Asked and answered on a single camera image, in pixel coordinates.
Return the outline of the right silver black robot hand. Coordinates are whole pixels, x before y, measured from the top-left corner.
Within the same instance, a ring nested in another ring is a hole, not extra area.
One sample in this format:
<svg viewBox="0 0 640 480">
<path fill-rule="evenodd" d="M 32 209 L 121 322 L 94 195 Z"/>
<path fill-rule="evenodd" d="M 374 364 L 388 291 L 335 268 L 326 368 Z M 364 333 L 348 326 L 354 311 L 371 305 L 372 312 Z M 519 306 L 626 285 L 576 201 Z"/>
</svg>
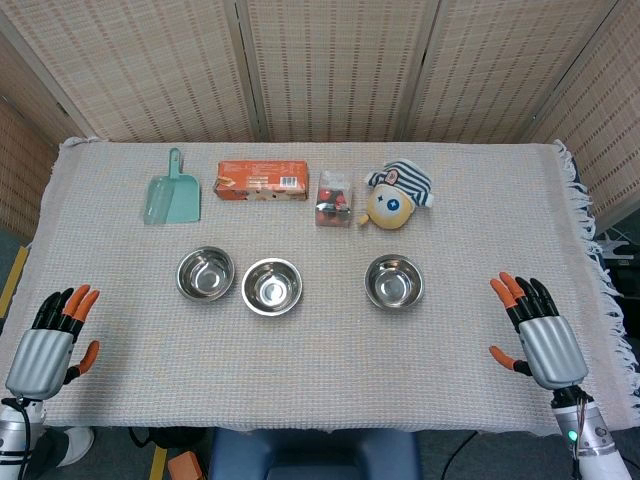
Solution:
<svg viewBox="0 0 640 480">
<path fill-rule="evenodd" d="M 569 322 L 544 284 L 501 272 L 490 286 L 504 306 L 525 358 L 514 359 L 493 345 L 489 353 L 504 368 L 529 376 L 542 388 L 579 386 L 588 367 Z"/>
</svg>

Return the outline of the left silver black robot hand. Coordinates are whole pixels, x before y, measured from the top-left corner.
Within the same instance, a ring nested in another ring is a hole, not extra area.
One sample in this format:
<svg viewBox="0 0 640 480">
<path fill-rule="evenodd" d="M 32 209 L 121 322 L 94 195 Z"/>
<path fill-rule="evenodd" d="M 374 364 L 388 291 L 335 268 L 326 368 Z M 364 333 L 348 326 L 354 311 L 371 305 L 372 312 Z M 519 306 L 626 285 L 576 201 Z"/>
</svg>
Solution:
<svg viewBox="0 0 640 480">
<path fill-rule="evenodd" d="M 41 304 L 20 340 L 5 382 L 16 401 L 48 400 L 91 369 L 100 351 L 99 341 L 89 343 L 78 363 L 72 364 L 71 357 L 99 295 L 85 284 L 54 292 Z"/>
</svg>

